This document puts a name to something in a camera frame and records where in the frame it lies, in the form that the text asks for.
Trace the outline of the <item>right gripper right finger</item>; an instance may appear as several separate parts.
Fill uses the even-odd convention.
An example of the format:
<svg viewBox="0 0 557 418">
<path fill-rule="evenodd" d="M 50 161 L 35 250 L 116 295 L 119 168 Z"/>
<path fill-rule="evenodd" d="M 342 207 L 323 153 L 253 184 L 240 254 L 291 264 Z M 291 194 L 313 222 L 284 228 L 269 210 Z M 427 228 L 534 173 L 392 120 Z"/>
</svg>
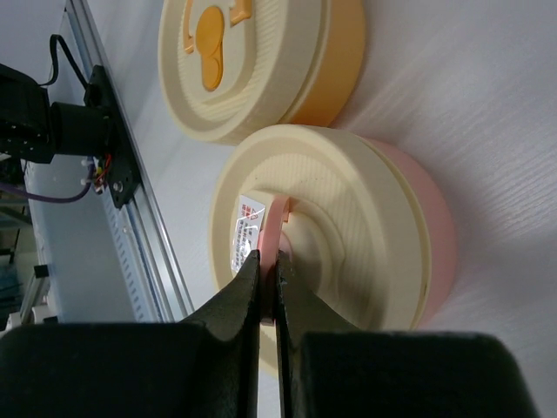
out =
<svg viewBox="0 0 557 418">
<path fill-rule="evenodd" d="M 284 417 L 535 417 L 506 346 L 488 334 L 364 332 L 280 254 L 275 314 Z"/>
</svg>

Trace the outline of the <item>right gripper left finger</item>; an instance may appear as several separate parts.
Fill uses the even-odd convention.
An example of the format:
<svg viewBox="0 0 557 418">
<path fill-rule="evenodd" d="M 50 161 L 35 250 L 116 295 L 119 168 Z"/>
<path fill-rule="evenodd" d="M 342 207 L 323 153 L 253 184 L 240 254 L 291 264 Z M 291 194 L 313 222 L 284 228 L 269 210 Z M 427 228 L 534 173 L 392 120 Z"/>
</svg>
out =
<svg viewBox="0 0 557 418">
<path fill-rule="evenodd" d="M 253 417 L 259 254 L 176 323 L 43 324 L 1 339 L 4 417 Z"/>
</svg>

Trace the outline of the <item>cream lid pink handle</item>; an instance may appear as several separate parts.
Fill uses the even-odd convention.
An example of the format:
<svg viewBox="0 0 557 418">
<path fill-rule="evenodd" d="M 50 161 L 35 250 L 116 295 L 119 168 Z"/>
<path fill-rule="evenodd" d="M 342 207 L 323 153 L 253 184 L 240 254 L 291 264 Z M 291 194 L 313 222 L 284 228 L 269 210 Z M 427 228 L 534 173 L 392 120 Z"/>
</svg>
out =
<svg viewBox="0 0 557 418">
<path fill-rule="evenodd" d="M 299 279 L 363 330 L 410 330 L 426 317 L 432 239 L 421 168 L 348 131 L 275 125 L 238 145 L 210 215 L 213 279 L 227 285 L 253 249 L 287 253 Z"/>
</svg>

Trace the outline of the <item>pink lunch container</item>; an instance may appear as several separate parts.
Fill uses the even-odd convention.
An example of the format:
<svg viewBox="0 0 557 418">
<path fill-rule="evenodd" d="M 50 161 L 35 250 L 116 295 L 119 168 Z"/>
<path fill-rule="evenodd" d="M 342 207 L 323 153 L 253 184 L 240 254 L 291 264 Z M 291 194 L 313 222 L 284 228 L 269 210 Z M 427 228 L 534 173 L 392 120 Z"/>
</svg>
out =
<svg viewBox="0 0 557 418">
<path fill-rule="evenodd" d="M 443 193 L 419 162 L 393 145 L 369 138 L 365 142 L 399 182 L 419 230 L 424 271 L 412 327 L 420 327 L 439 311 L 456 276 L 458 243 L 453 217 Z"/>
</svg>

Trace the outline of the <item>orange lunch container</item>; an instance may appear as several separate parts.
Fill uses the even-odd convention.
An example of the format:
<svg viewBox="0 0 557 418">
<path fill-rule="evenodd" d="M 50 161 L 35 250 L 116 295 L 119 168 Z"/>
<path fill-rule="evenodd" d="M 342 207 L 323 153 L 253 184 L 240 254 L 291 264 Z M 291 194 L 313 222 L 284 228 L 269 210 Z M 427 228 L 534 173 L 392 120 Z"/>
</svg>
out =
<svg viewBox="0 0 557 418">
<path fill-rule="evenodd" d="M 366 14 L 360 0 L 324 1 L 319 36 L 299 94 L 281 121 L 328 126 L 359 79 L 366 49 Z"/>
</svg>

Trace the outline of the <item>cream lid orange handle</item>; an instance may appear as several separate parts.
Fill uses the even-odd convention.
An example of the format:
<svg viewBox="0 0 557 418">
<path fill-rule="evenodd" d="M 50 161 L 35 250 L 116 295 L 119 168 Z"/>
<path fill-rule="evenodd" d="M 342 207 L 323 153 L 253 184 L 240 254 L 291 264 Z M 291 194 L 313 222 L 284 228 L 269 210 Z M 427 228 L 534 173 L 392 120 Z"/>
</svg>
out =
<svg viewBox="0 0 557 418">
<path fill-rule="evenodd" d="M 194 140 L 236 145 L 290 123 L 316 92 L 329 1 L 166 1 L 158 75 L 175 124 Z"/>
</svg>

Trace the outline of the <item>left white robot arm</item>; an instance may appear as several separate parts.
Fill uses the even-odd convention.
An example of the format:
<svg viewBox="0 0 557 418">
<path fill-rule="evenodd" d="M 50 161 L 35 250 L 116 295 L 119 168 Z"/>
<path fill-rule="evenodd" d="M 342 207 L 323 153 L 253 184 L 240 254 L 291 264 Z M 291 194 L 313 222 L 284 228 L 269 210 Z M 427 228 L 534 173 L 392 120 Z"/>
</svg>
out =
<svg viewBox="0 0 557 418">
<path fill-rule="evenodd" d="M 56 155 L 101 157 L 110 116 L 99 108 L 51 102 L 34 79 L 1 66 L 1 152 L 38 164 Z"/>
</svg>

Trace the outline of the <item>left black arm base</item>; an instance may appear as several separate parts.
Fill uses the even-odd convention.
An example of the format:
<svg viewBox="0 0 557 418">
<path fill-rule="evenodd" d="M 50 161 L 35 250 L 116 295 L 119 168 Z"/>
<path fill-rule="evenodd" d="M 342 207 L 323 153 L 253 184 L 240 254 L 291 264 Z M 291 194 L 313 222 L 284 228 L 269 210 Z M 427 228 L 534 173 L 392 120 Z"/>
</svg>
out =
<svg viewBox="0 0 557 418">
<path fill-rule="evenodd" d="M 141 185 L 141 175 L 131 132 L 127 127 L 123 111 L 117 100 L 108 71 L 99 64 L 92 67 L 90 80 L 84 94 L 84 104 L 101 118 L 101 159 L 110 157 L 107 168 L 103 168 L 102 182 L 110 191 L 113 205 L 121 209 L 134 197 Z"/>
</svg>

